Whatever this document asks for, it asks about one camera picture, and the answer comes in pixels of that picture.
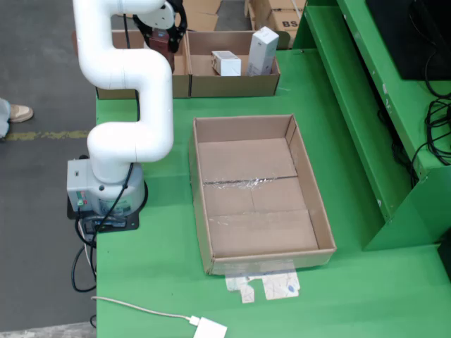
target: yellow floor line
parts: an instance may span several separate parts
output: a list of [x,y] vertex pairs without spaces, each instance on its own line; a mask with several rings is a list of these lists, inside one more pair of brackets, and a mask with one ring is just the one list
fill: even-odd
[[84,139],[89,130],[73,132],[11,132],[6,135],[6,141],[33,141],[34,139]]

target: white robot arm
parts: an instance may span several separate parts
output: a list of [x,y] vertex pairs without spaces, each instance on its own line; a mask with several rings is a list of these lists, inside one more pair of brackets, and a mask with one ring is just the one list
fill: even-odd
[[[137,122],[96,126],[87,139],[89,159],[68,162],[68,195],[78,213],[106,215],[123,188],[130,164],[158,161],[172,148],[168,61],[151,49],[116,49],[111,36],[111,16],[117,13],[136,13],[152,21],[152,12],[160,11],[169,13],[173,24],[174,12],[166,4],[164,0],[73,0],[83,75],[102,89],[137,90],[141,112]],[[113,215],[129,215],[144,201],[141,165],[133,166],[129,178]]]

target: gray floor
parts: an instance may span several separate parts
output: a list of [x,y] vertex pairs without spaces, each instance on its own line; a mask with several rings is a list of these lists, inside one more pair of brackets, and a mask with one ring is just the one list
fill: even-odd
[[[242,0],[218,14],[217,30],[250,29]],[[0,332],[85,322],[95,307],[70,285],[80,242],[66,218],[66,161],[87,153],[95,106],[70,40],[72,1],[0,0],[0,16],[0,96],[35,110],[0,144]],[[93,283],[85,260],[79,268],[79,283]]]

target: power adapter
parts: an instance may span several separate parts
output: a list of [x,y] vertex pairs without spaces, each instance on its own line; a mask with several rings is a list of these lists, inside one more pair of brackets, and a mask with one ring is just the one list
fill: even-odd
[[224,338],[227,327],[204,317],[191,316],[190,324],[197,326],[194,338]]

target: open cardboard box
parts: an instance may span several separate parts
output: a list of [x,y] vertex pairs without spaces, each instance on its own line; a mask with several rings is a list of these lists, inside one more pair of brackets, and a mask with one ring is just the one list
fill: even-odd
[[194,119],[190,172],[206,273],[305,268],[335,252],[292,115]]
[[[246,76],[254,32],[188,32],[191,97],[273,96],[280,78],[277,58],[270,75]],[[211,66],[212,51],[231,51],[241,59],[241,76],[221,77]]]
[[[126,49],[127,42],[124,30],[113,31],[113,45],[118,49]],[[129,30],[131,49],[141,49],[144,47],[144,37],[139,30]],[[77,35],[72,33],[72,42],[75,54],[78,55]],[[172,87],[174,98],[190,97],[190,55],[188,53],[188,43],[186,35],[180,42],[178,52],[174,56],[175,69],[172,76]],[[134,99],[135,91],[131,89],[105,90],[97,88],[99,99]]]

